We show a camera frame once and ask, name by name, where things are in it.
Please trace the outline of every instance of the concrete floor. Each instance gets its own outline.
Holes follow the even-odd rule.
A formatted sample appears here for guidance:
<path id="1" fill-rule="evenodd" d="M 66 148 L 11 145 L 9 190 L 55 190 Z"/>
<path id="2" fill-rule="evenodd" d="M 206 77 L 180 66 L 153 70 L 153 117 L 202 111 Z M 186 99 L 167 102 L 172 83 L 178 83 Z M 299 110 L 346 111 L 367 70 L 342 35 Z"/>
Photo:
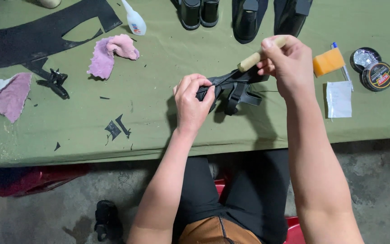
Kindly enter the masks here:
<path id="1" fill-rule="evenodd" d="M 333 145 L 348 179 L 366 244 L 390 243 L 390 139 Z M 0 244 L 92 244 L 96 203 L 116 203 L 124 239 L 157 162 L 97 164 L 97 170 L 36 195 L 0 197 Z M 286 214 L 295 215 L 290 187 Z"/>

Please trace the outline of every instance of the orange sponge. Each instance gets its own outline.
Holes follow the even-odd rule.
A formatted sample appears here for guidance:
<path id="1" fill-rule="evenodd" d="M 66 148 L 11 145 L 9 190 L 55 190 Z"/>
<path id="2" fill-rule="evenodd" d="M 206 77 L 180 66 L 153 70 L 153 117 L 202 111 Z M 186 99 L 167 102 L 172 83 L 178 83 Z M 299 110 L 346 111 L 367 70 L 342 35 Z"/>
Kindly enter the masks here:
<path id="1" fill-rule="evenodd" d="M 314 74 L 317 78 L 340 69 L 345 65 L 344 58 L 342 58 L 338 47 L 316 56 L 312 60 L 312 64 L 314 66 Z"/>

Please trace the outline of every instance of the table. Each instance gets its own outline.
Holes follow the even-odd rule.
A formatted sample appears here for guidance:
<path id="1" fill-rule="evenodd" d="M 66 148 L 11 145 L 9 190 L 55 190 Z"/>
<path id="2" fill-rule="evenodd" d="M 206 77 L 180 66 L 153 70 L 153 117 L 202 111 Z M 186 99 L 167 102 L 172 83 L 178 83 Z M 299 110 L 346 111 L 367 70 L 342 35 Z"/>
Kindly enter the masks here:
<path id="1" fill-rule="evenodd" d="M 74 2 L 63 0 L 58 8 L 45 9 L 27 1 L 0 1 L 0 28 L 35 20 Z M 256 39 L 246 45 L 233 37 L 230 1 L 220 2 L 215 27 L 195 31 L 183 29 L 170 0 L 130 1 L 147 24 L 145 36 L 129 33 L 123 6 L 117 5 L 117 0 L 108 2 L 123 25 L 51 55 L 45 64 L 45 69 L 60 68 L 68 74 L 64 87 L 71 98 L 62 100 L 49 88 L 38 86 L 35 80 L 39 77 L 34 75 L 28 96 L 31 100 L 26 100 L 20 118 L 11 124 L 0 115 L 0 167 L 160 158 L 176 126 L 172 87 L 182 76 L 224 75 L 257 50 L 263 37 L 273 35 L 272 1 Z M 64 38 L 85 40 L 99 28 L 98 19 L 90 19 Z M 122 33 L 137 40 L 134 45 L 141 57 L 137 61 L 116 57 L 108 80 L 91 78 L 86 71 L 95 42 Z M 372 47 L 390 64 L 390 2 L 314 1 L 299 38 L 312 48 L 314 56 L 329 50 L 330 43 L 336 41 L 353 80 L 353 117 L 333 122 L 325 119 L 330 142 L 390 138 L 390 88 L 379 93 L 365 89 L 347 61 L 355 49 Z M 0 79 L 18 72 L 28 70 L 21 65 L 2 68 Z M 315 79 L 322 110 L 326 108 L 323 84 L 342 80 L 341 71 Z M 275 79 L 258 83 L 253 90 L 270 91 L 261 93 L 264 99 L 258 107 L 241 105 L 233 116 L 209 114 L 190 155 L 287 147 L 286 107 L 279 93 L 273 92 L 277 90 Z M 108 141 L 109 133 L 104 129 L 121 114 L 132 134 L 126 138 L 122 133 Z M 61 147 L 54 151 L 57 142 Z"/>

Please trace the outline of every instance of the person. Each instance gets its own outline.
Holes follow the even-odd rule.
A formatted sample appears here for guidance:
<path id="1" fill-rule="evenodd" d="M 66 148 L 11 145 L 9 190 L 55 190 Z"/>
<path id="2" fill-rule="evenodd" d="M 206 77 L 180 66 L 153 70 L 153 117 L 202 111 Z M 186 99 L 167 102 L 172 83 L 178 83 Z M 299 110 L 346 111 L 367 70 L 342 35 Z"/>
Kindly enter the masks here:
<path id="1" fill-rule="evenodd" d="M 128 244 L 283 243 L 290 178 L 306 243 L 364 243 L 316 100 L 311 49 L 293 36 L 285 36 L 280 49 L 272 42 L 277 37 L 263 40 L 268 58 L 257 67 L 259 75 L 276 77 L 287 107 L 289 148 L 252 152 L 246 169 L 233 177 L 225 204 L 218 203 L 207 161 L 188 158 L 214 86 L 200 74 L 183 77 L 173 88 L 177 127 L 139 204 Z M 195 97 L 200 86 L 211 86 L 202 102 Z"/>

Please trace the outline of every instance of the red plastic stool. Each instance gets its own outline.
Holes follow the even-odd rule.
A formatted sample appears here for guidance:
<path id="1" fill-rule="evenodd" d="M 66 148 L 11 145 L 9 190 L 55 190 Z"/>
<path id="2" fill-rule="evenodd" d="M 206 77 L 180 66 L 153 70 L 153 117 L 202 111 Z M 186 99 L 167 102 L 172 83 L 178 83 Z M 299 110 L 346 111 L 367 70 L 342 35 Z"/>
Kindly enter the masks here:
<path id="1" fill-rule="evenodd" d="M 21 197 L 50 191 L 90 171 L 89 164 L 38 166 L 8 186 L 0 186 L 0 197 Z"/>
<path id="2" fill-rule="evenodd" d="M 216 190 L 219 194 L 219 202 L 222 202 L 221 195 L 224 191 L 226 180 L 215 180 Z M 287 239 L 284 244 L 305 244 L 305 238 L 303 237 L 302 229 L 300 228 L 299 218 L 297 216 L 285 217 L 288 225 Z"/>

